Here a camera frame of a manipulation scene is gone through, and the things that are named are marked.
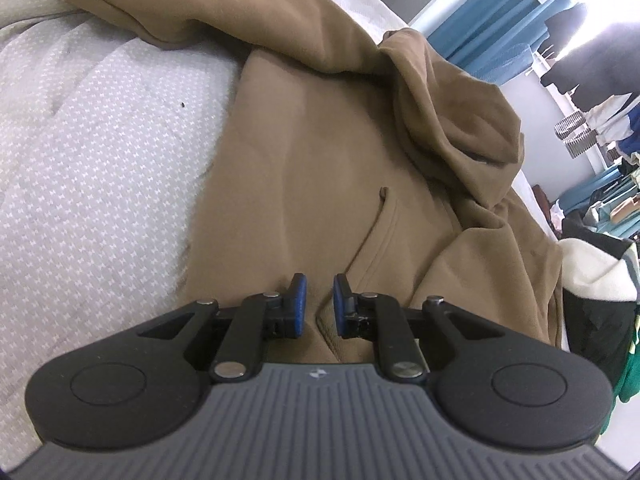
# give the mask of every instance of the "white blanket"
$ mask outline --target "white blanket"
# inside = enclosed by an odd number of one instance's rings
[[[404,27],[379,0],[333,1],[376,41]],[[3,468],[39,444],[23,396],[41,364],[175,306],[242,65],[214,41],[162,51],[69,10],[0,0]]]

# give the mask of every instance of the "mattress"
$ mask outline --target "mattress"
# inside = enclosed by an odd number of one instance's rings
[[[333,1],[376,41],[405,26],[379,0]],[[163,51],[61,0],[0,0],[0,25],[0,466],[11,469],[39,444],[23,397],[41,364],[175,307],[247,52],[215,40]],[[522,174],[514,188],[552,236]]]

